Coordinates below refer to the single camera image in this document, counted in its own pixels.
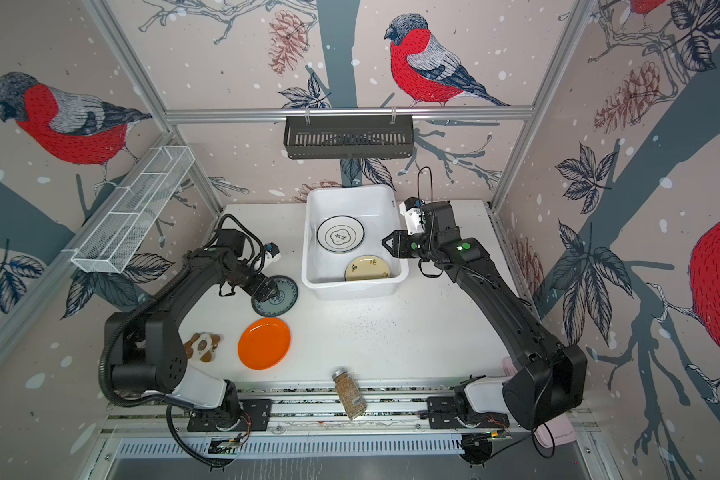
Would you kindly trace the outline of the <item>white plastic bin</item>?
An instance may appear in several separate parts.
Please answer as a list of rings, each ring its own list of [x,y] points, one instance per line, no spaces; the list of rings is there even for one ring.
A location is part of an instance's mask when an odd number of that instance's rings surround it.
[[[347,215],[365,228],[363,242],[346,253],[332,253],[317,242],[316,230],[327,218]],[[306,201],[301,281],[322,301],[344,301],[394,294],[409,273],[405,260],[392,257],[382,239],[401,228],[393,190],[386,185],[325,188],[310,192]],[[360,256],[374,255],[387,262],[390,276],[379,280],[346,281],[345,269]]]

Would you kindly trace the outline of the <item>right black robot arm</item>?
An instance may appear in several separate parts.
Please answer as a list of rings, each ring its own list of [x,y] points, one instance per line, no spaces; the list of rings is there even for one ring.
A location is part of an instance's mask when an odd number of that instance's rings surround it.
[[[395,258],[431,262],[478,306],[510,354],[517,372],[502,386],[509,413],[533,430],[579,406],[587,359],[581,348],[563,345],[499,274],[475,238],[463,238],[449,202],[410,197],[400,205],[406,222],[383,238]]]

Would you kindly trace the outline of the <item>teal patterned plate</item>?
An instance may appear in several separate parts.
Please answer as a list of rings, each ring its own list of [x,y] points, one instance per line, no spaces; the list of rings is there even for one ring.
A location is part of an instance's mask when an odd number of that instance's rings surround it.
[[[293,279],[284,275],[274,275],[269,280],[277,288],[277,294],[266,301],[252,298],[251,306],[261,317],[280,317],[295,305],[299,296],[298,286]]]

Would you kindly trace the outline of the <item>orange plate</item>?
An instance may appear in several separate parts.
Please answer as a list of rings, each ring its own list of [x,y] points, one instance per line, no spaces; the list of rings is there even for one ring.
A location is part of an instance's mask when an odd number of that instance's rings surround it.
[[[288,325],[278,318],[262,318],[240,336],[238,357],[251,370],[266,370],[277,365],[287,354],[291,344]]]

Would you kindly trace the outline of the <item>beige plate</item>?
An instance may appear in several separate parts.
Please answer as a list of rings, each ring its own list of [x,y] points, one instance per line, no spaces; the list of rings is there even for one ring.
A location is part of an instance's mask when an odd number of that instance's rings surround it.
[[[390,276],[391,269],[386,261],[374,255],[353,259],[345,269],[346,281],[379,280]]]

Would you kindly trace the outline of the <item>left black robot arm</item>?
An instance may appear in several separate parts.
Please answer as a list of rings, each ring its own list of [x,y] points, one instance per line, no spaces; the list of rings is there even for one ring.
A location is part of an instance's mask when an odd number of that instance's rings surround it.
[[[166,407],[166,422],[177,445],[210,470],[229,461],[203,456],[178,434],[174,408],[208,414],[236,423],[252,421],[240,405],[235,384],[206,374],[188,363],[179,327],[190,310],[213,286],[242,289],[266,302],[278,293],[264,269],[280,255],[274,243],[263,243],[241,222],[216,226],[211,239],[182,257],[179,273],[153,297],[105,323],[104,346],[98,362],[101,393],[124,408],[157,402]]]

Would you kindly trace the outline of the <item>white plate green rim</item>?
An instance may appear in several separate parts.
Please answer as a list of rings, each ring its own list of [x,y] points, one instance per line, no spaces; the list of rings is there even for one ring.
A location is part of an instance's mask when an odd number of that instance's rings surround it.
[[[318,244],[332,253],[350,252],[361,245],[365,237],[362,223],[347,215],[325,219],[316,230]]]

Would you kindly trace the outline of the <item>pink flat case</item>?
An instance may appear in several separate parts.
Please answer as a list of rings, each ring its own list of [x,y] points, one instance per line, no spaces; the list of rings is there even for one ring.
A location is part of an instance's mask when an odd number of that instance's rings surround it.
[[[576,440],[576,432],[565,414],[540,426],[534,433],[536,443],[544,449],[565,445]]]

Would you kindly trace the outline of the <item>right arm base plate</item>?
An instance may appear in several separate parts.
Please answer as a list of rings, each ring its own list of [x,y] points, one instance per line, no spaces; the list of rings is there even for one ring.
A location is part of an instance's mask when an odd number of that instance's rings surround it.
[[[461,396],[432,396],[426,399],[426,408],[419,413],[431,429],[499,429],[510,426],[507,414],[478,413]]]

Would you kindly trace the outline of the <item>brown white dog coaster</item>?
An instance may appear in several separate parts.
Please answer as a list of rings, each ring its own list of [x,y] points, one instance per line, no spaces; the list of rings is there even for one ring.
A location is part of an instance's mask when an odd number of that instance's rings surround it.
[[[210,363],[215,358],[215,352],[223,337],[209,332],[195,333],[184,343],[184,350],[188,360]]]

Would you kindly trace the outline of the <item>glass spice jar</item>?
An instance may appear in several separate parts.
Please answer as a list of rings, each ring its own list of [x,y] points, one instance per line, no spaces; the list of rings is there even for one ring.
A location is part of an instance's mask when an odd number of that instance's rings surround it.
[[[348,419],[354,421],[362,416],[366,412],[367,403],[351,374],[341,368],[332,374],[332,379]]]

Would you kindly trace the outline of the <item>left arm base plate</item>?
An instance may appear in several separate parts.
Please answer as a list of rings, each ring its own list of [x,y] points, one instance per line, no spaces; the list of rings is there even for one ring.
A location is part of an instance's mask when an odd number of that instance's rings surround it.
[[[273,402],[242,399],[215,409],[192,410],[187,430],[192,433],[263,432],[267,430]]]

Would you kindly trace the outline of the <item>small circuit board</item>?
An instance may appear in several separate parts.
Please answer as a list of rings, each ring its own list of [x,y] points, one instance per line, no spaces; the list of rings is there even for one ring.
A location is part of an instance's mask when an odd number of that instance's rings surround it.
[[[208,453],[210,455],[236,455],[245,442],[237,438],[214,438],[210,440]]]

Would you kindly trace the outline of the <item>black hanging wall basket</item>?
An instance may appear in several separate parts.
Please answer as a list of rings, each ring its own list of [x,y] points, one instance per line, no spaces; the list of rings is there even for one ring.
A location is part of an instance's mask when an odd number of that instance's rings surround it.
[[[293,160],[403,159],[414,152],[409,115],[290,117],[283,144]]]

